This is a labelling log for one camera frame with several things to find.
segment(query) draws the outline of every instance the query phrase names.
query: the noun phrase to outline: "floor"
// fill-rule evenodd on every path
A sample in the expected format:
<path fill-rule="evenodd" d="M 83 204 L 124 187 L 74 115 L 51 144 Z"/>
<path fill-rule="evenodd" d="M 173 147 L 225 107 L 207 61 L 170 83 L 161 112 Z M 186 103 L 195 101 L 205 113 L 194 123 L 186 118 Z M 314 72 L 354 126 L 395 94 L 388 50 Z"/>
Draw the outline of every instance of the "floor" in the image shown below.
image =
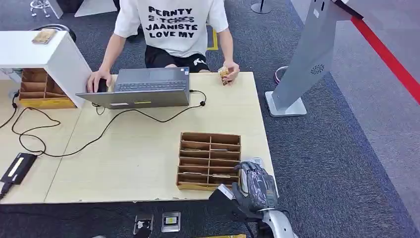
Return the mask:
<path fill-rule="evenodd" d="M 305 21 L 311 0 L 292 0 Z M 420 5 L 353 0 L 350 6 L 420 82 Z M 420 106 L 354 25 L 339 22 L 331 71 L 363 132 L 420 229 Z"/>
<path fill-rule="evenodd" d="M 263 95 L 275 87 L 274 71 L 293 56 L 308 2 L 272 1 L 267 15 L 253 13 L 251 3 L 225 1 L 235 60 L 242 71 L 254 72 L 279 203 L 290 212 L 295 233 L 301 238 L 420 237 L 418 104 L 350 23 L 342 22 L 331 74 L 303 96 L 308 114 L 271 118 Z M 0 30 L 65 24 L 76 32 L 90 67 L 99 67 L 116 13 L 44 19 L 41 14 L 32 18 L 27 6 L 26 0 L 0 2 Z M 141 39 L 127 44 L 113 72 L 144 67 L 144 48 Z M 212 70 L 221 66 L 220 51 L 206 56 Z M 184 229 L 177 237 L 247 234 L 214 204 L 194 201 L 0 206 L 0 238 L 131 237 L 130 218 L 136 213 L 160 217 L 169 210 L 183 214 Z M 174 237 L 159 229 L 157 219 L 151 237 Z"/>

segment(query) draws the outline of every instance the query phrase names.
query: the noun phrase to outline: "gray kiosk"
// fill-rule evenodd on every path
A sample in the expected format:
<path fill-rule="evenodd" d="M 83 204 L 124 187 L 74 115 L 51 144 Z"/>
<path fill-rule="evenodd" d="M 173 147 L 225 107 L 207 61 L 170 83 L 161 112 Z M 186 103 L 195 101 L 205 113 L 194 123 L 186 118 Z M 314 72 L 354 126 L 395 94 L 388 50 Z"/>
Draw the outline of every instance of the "gray kiosk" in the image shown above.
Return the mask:
<path fill-rule="evenodd" d="M 337 21 L 363 18 L 346 3 L 311 0 L 296 53 L 276 89 L 265 93 L 272 117 L 306 115 L 301 96 L 331 69 Z"/>

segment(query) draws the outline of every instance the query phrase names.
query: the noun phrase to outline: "cardboard organizer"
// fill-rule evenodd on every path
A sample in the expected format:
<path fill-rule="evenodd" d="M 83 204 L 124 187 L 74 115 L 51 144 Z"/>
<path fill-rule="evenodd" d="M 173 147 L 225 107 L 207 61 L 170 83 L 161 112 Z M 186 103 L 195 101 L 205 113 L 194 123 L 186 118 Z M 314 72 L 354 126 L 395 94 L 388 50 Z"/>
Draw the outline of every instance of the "cardboard organizer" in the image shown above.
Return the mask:
<path fill-rule="evenodd" d="M 239 183 L 233 167 L 241 161 L 241 136 L 181 133 L 176 185 L 179 189 L 215 190 L 221 183 Z"/>
<path fill-rule="evenodd" d="M 76 107 L 43 68 L 23 69 L 19 102 L 37 109 Z"/>

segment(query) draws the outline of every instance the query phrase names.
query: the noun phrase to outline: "laptop keyboard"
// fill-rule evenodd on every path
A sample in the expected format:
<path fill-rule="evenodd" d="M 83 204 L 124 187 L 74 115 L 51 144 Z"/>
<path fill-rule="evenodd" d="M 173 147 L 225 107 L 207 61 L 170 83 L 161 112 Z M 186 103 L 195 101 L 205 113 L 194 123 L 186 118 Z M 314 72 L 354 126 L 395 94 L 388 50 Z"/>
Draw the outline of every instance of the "laptop keyboard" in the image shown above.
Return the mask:
<path fill-rule="evenodd" d="M 169 81 L 169 82 L 151 82 L 151 83 L 118 83 L 115 86 L 115 92 L 127 91 L 156 91 L 156 90 L 175 90 L 186 89 L 185 81 Z"/>

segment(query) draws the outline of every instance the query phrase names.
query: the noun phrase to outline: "red line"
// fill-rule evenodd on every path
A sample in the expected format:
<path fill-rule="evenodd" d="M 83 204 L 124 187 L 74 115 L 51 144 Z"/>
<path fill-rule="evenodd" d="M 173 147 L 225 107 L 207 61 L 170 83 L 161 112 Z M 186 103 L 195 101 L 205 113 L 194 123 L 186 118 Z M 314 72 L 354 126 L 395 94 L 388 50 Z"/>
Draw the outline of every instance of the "red line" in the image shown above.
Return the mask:
<path fill-rule="evenodd" d="M 412 97 L 420 104 L 420 84 L 404 68 L 404 66 L 395 58 L 384 43 L 375 35 L 375 33 L 366 25 L 363 20 L 352 17 L 354 26 L 360 31 L 364 38 L 369 42 L 376 53 L 381 57 L 389 69 L 400 80 Z"/>

